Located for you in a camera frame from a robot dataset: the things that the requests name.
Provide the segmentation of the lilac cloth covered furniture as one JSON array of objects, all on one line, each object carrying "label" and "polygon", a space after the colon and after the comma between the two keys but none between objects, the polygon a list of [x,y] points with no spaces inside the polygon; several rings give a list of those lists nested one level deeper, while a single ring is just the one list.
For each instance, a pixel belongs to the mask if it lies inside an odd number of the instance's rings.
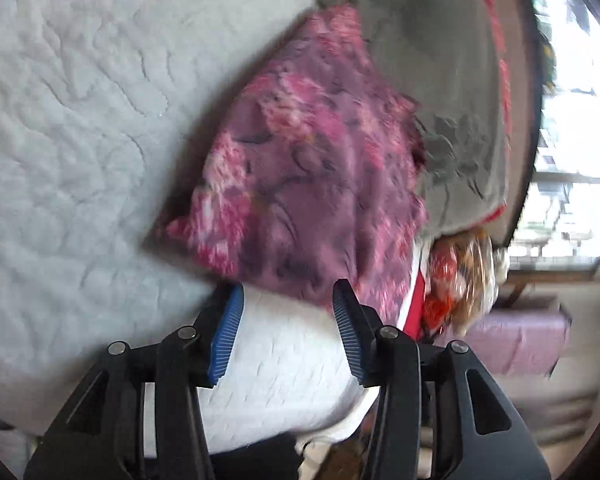
[{"label": "lilac cloth covered furniture", "polygon": [[492,375],[548,376],[567,347],[571,324],[561,310],[494,309],[455,339]]}]

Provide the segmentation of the grey floral pillow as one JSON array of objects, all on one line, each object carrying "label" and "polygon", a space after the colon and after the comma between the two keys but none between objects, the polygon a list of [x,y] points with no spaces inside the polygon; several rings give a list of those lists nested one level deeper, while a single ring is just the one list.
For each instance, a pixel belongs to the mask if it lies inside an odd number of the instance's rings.
[{"label": "grey floral pillow", "polygon": [[316,0],[348,2],[358,10],[363,39],[378,72],[418,104],[416,124],[436,108],[454,113],[464,104],[455,83],[458,47],[449,47],[462,26],[474,21],[475,0]]}]

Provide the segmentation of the plastic bag of items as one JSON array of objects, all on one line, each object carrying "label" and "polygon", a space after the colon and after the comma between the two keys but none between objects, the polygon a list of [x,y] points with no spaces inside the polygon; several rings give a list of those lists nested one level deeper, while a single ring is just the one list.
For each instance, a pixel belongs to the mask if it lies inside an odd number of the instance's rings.
[{"label": "plastic bag of items", "polygon": [[508,270],[508,253],[495,248],[483,229],[436,240],[428,260],[430,289],[422,307],[422,328],[428,334],[466,334],[491,311]]}]

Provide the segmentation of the purple pink floral garment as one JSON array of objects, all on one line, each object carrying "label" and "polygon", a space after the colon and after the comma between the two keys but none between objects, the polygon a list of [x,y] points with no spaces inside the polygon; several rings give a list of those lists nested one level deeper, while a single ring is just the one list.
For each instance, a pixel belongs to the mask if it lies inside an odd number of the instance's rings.
[{"label": "purple pink floral garment", "polygon": [[344,278],[393,323],[427,218],[414,119],[355,8],[314,12],[234,99],[166,237],[222,278],[320,307]]}]

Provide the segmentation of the window with bars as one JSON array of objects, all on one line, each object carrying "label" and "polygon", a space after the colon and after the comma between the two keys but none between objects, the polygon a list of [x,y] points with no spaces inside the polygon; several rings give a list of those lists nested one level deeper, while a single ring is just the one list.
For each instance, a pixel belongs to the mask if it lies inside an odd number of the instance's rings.
[{"label": "window with bars", "polygon": [[528,0],[539,52],[517,272],[600,272],[600,0]]}]

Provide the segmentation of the white quilted mattress cover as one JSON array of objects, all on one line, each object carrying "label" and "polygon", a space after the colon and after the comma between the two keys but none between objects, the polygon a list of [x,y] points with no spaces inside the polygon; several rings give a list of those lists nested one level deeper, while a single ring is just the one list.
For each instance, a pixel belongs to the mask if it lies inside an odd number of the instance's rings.
[{"label": "white quilted mattress cover", "polygon": [[158,239],[232,93],[313,0],[0,0],[0,419],[40,436],[114,340],[210,284]]}]

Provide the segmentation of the red patterned blanket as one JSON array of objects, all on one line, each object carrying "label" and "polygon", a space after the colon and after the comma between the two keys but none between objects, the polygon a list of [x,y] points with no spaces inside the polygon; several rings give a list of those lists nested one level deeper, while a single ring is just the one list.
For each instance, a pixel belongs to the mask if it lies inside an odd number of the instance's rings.
[{"label": "red patterned blanket", "polygon": [[448,41],[457,57],[456,85],[464,104],[454,113],[436,108],[420,125],[427,151],[424,191],[429,220],[404,330],[419,338],[429,292],[428,260],[436,240],[498,220],[508,193],[510,85],[504,36],[493,0],[475,0],[474,21]]}]

